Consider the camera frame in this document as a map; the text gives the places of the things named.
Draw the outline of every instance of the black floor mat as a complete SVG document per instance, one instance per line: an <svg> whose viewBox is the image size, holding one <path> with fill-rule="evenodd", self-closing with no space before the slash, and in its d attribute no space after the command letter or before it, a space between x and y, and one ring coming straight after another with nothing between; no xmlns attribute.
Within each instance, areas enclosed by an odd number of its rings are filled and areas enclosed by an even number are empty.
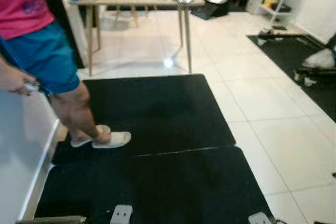
<svg viewBox="0 0 336 224"><path fill-rule="evenodd" d="M257 36L248 36L248 38L258 46ZM301 64L307 57L321 50L303 35L281 41L269 41L259 48L293 80L293 70L302 67ZM315 87L302 86L302 90L336 122L335 84L335 76L329 76L320 78L320 84Z"/></svg>
<svg viewBox="0 0 336 224"><path fill-rule="evenodd" d="M97 124L129 131L114 150L58 144L53 163L234 145L235 140L203 75L85 81Z"/></svg>
<svg viewBox="0 0 336 224"><path fill-rule="evenodd" d="M98 158L56 166L35 217L83 215L108 224L107 210L132 205L131 224L247 224L271 212L237 147Z"/></svg>

